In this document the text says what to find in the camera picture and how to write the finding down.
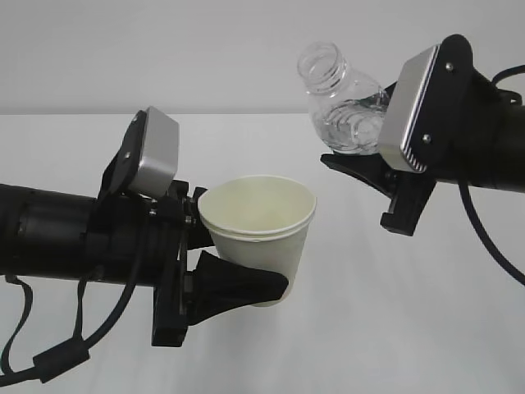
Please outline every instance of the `plastic bottle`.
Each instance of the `plastic bottle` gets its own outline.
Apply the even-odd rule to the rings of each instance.
[[[376,153],[390,100],[385,90],[351,67],[333,43],[309,45],[299,56],[297,71],[321,140],[335,153]]]

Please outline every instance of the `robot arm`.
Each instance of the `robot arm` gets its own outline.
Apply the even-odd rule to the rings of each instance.
[[[474,68],[468,41],[452,35],[408,60],[387,88],[380,153],[324,154],[321,161],[389,197],[381,225],[406,236],[438,181],[524,192],[525,107],[495,82]]]
[[[22,285],[29,313],[30,288],[16,275],[125,284],[103,325],[84,339],[80,316],[72,338],[14,373],[11,347],[2,353],[0,387],[30,379],[45,383],[89,359],[89,348],[113,327],[135,286],[153,288],[153,346],[182,346],[188,327],[260,302],[279,300],[283,275],[245,268],[205,251],[187,269],[187,252],[212,246],[197,210],[206,189],[188,196],[176,175],[179,126],[155,108],[139,111],[103,174],[98,198],[0,185],[0,275]]]
[[[525,108],[514,92],[473,66],[468,41],[453,35],[408,60],[391,96],[371,156],[324,154],[329,168],[390,199],[381,225],[411,236],[438,181],[457,183],[472,224],[496,261],[525,285],[525,277],[491,243],[472,206],[468,186],[525,191]],[[0,274],[125,283],[116,308],[95,333],[73,337],[14,373],[6,346],[0,387],[55,378],[89,358],[112,328],[136,285],[154,289],[154,346],[181,346],[188,326],[243,305],[279,300],[286,278],[244,268],[203,252],[193,272],[187,251],[212,245],[197,202],[204,191],[173,181],[178,125],[154,108],[137,113],[103,174],[97,199],[0,185]],[[26,305],[31,294],[24,286]]]

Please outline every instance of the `paper cup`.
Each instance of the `paper cup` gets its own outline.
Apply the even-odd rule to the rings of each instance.
[[[208,190],[199,212],[221,259],[281,273],[291,291],[317,199],[282,176],[245,176]],[[257,306],[270,306],[279,301]]]

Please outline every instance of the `white background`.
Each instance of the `white background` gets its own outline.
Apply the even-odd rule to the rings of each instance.
[[[180,349],[149,345],[152,292],[136,291],[92,359],[41,385],[2,393],[520,393],[525,390],[525,290],[488,257],[455,186],[439,185],[412,238],[379,226],[388,201],[319,163],[326,152],[305,115],[185,115],[178,178],[214,187],[254,173],[307,184],[319,205],[290,297],[189,330]],[[0,182],[96,195],[130,116],[0,117]],[[496,244],[521,269],[525,203],[475,190]],[[195,260],[198,254],[192,254]],[[12,349],[15,369],[67,339],[75,283],[27,278],[34,311]],[[89,335],[120,286],[91,284]],[[0,343],[22,309],[0,286]]]
[[[315,40],[388,85],[460,33],[492,77],[525,62],[524,13],[523,0],[2,0],[0,113],[306,112],[295,62]]]

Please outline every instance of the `black cable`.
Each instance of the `black cable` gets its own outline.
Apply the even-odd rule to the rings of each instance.
[[[498,72],[494,78],[492,78],[492,83],[494,85],[498,85],[502,80],[511,76],[517,76],[519,74],[525,74],[525,65],[512,67],[507,70],[503,70],[502,72]]]
[[[84,275],[80,280],[79,284],[76,287],[77,295],[77,304],[76,304],[76,318],[75,318],[75,328],[73,328],[73,337],[82,337],[82,325],[84,322],[84,293],[85,288],[88,285],[90,280],[98,280],[103,277],[103,267],[96,267],[93,271]]]
[[[88,348],[92,348],[106,336],[106,334],[113,328],[118,319],[122,316],[124,309],[126,309],[126,306],[130,302],[131,296],[133,295],[133,291],[137,286],[139,271],[142,267],[142,260],[144,258],[144,251],[146,250],[146,245],[148,243],[148,224],[149,215],[146,213],[144,223],[139,232],[138,246],[137,250],[135,251],[135,259],[131,267],[128,282],[124,286],[124,290],[122,291],[121,297],[117,301],[113,311],[109,314],[109,316],[107,316],[106,320],[97,329],[97,331],[95,331],[93,334],[91,334],[90,337],[88,337],[85,340],[85,344]]]
[[[33,289],[31,289],[30,285],[21,281],[15,275],[6,274],[6,282],[12,285],[21,286],[22,290],[24,291],[24,310],[22,311],[20,321],[18,322],[15,331],[4,346],[2,355],[0,355],[0,369],[2,369],[2,371],[8,375],[10,373],[14,373],[11,365],[9,364],[9,353],[11,352],[11,346],[13,345],[13,342],[20,330],[24,327],[27,318],[30,316],[31,308],[33,307]]]
[[[122,313],[124,312],[126,306],[130,302],[131,296],[133,295],[133,292],[137,285],[139,271],[142,267],[144,252],[148,243],[148,225],[149,215],[148,212],[144,210],[144,222],[142,223],[142,226],[139,231],[137,249],[135,251],[135,258],[131,267],[128,282],[124,286],[124,290],[122,291],[121,297],[117,301],[113,311],[107,316],[106,320],[102,323],[102,325],[88,339],[84,341],[85,345],[88,348],[95,346],[107,335],[107,333],[113,328],[113,326],[115,326],[118,319],[122,316]],[[84,285],[79,286],[77,293],[81,300],[82,295],[84,294]],[[81,321],[78,322],[78,320],[75,323],[74,337],[75,334],[79,330],[81,330],[81,324]],[[41,377],[37,373],[37,369],[35,367],[31,367],[19,372],[0,375],[0,387],[12,386],[17,383],[22,383],[28,380],[35,380],[39,378]]]
[[[8,375],[0,376],[0,387],[12,386],[13,384],[26,382],[28,380],[38,379],[36,369],[34,367],[24,369],[20,372],[9,373]]]
[[[497,85],[505,78],[509,78],[510,76],[516,76],[518,74],[525,74],[525,65],[512,67],[508,70],[503,70],[502,72],[499,72],[492,79],[492,83],[494,85]],[[509,97],[510,100],[514,100],[513,104],[522,104],[521,95],[509,90],[500,89],[500,92],[502,92],[503,96],[507,95],[507,97]],[[483,246],[485,246],[485,249],[489,252],[489,254],[499,264],[500,267],[502,267],[513,279],[515,279],[521,285],[525,286],[525,275],[516,267],[514,267],[512,263],[510,263],[505,258],[505,256],[503,256],[503,254],[494,244],[492,239],[489,237],[488,233],[485,230],[485,227],[482,225],[482,221],[480,220],[479,216],[477,215],[476,209],[474,208],[473,199],[470,195],[470,190],[468,189],[467,177],[465,177],[463,174],[460,174],[458,177],[458,187],[459,193],[461,195],[461,201],[463,202],[463,206],[465,208],[465,212],[467,213],[468,220],[472,224],[472,227],[474,227],[474,231],[476,232]]]
[[[476,209],[474,208],[473,199],[468,190],[468,183],[461,179],[458,180],[459,193],[461,194],[461,200],[463,201],[463,206],[465,207],[465,212],[467,213],[468,219],[474,227],[474,231],[479,237],[482,244],[485,246],[486,250],[491,254],[492,258],[502,267],[511,277],[513,277],[520,284],[525,286],[525,275],[514,267],[498,250],[492,239],[489,237],[488,233],[485,230],[485,227],[482,225],[482,221],[479,216],[477,216]]]

